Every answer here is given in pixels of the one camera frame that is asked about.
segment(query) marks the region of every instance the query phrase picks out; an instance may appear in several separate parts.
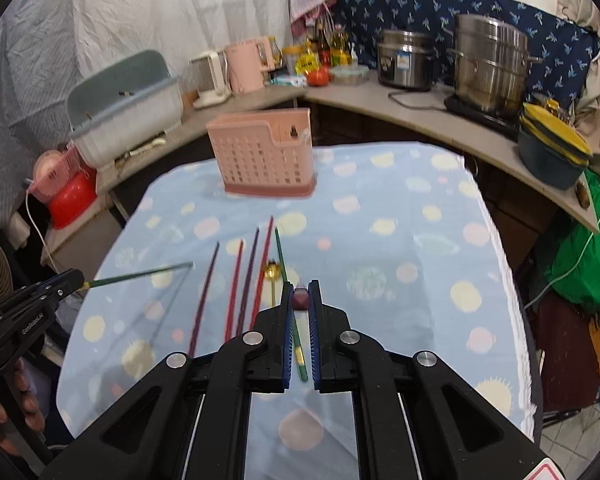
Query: chopstick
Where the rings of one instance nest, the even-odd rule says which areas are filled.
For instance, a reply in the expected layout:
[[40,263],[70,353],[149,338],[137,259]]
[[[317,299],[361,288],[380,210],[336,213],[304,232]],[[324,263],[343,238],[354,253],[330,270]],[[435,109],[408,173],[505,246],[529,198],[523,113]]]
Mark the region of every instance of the chopstick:
[[240,240],[240,248],[238,248],[238,256],[235,259],[234,279],[231,284],[231,296],[229,297],[229,312],[226,315],[226,326],[224,327],[224,342],[231,339],[232,328],[234,327],[234,309],[235,309],[235,294],[238,289],[238,275],[240,274],[240,261],[242,260],[242,248],[244,240]]
[[132,274],[121,274],[120,276],[113,276],[112,278],[102,278],[101,280],[91,280],[90,282],[84,282],[78,290],[89,290],[97,286],[110,285],[111,283],[126,282],[126,280],[134,280],[136,278],[142,278],[149,274],[158,274],[160,272],[167,272],[168,270],[183,269],[185,267],[191,268],[193,262],[184,262],[182,264],[176,264],[169,267],[157,267],[157,269],[143,270],[142,272],[134,272]]
[[253,311],[251,312],[250,330],[253,330],[253,325],[256,322],[256,316],[260,311],[260,301],[262,300],[262,285],[264,283],[264,268],[267,265],[267,256],[269,255],[269,244],[271,243],[271,231],[273,229],[273,215],[269,220],[267,228],[267,238],[264,241],[264,250],[262,251],[262,260],[260,262],[260,273],[258,274],[258,284],[256,285],[256,296],[253,301]]
[[253,261],[256,257],[256,248],[258,247],[258,236],[260,228],[256,229],[256,234],[253,237],[253,245],[251,246],[251,255],[249,256],[249,266],[247,267],[247,276],[244,279],[244,287],[242,288],[242,299],[240,300],[240,312],[238,313],[238,324],[235,327],[235,335],[242,333],[244,326],[244,314],[247,311],[247,299],[249,297],[249,288],[251,285],[251,275],[253,273]]
[[[282,280],[283,282],[288,281],[286,278],[286,267],[285,259],[282,256],[282,244],[280,243],[280,233],[276,227],[276,245],[278,247],[278,259],[280,260],[280,267],[282,267]],[[296,316],[291,314],[291,333],[294,340],[294,354],[296,356],[296,364],[298,365],[298,375],[300,380],[305,383],[309,380],[309,375],[306,372],[306,364],[304,363],[304,353],[302,352],[302,343],[300,342],[300,334],[298,332],[298,322],[296,322]]]
[[193,325],[193,333],[191,334],[191,342],[189,343],[189,357],[193,357],[196,351],[196,343],[198,342],[198,333],[200,332],[200,322],[202,321],[202,311],[205,307],[206,294],[209,290],[209,284],[211,283],[211,274],[214,272],[214,266],[216,265],[216,257],[218,256],[218,249],[220,248],[220,242],[216,243],[216,250],[211,258],[209,269],[206,272],[205,285],[202,289],[202,295],[200,295],[200,302],[198,303],[198,311],[196,312],[196,322]]

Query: red bowl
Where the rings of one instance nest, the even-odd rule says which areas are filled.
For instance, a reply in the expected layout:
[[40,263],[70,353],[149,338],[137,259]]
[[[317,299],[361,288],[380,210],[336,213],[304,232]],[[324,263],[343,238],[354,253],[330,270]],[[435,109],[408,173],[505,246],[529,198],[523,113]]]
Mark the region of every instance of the red bowl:
[[67,227],[84,213],[97,197],[96,172],[80,170],[47,205],[54,228]]

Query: gold spoon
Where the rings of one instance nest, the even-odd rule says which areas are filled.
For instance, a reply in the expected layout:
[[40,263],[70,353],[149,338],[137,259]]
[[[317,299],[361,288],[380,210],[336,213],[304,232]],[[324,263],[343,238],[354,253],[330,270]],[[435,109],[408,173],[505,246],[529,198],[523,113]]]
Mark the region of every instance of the gold spoon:
[[270,260],[264,268],[264,277],[271,282],[271,306],[276,306],[276,281],[282,275],[280,264]]

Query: tile floor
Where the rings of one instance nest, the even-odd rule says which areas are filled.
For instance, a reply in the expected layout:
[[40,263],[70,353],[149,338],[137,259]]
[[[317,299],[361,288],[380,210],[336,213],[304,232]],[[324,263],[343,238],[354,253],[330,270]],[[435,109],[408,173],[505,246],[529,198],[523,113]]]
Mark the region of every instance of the tile floor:
[[600,450],[599,418],[596,405],[542,431],[540,447],[564,471],[566,480],[577,480]]

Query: gray curtain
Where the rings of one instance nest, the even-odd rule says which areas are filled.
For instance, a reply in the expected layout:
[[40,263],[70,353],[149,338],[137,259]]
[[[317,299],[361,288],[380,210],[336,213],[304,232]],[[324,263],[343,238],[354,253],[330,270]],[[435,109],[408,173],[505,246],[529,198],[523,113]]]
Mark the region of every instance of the gray curtain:
[[72,0],[13,0],[0,18],[0,227],[37,157],[67,140],[79,80]]

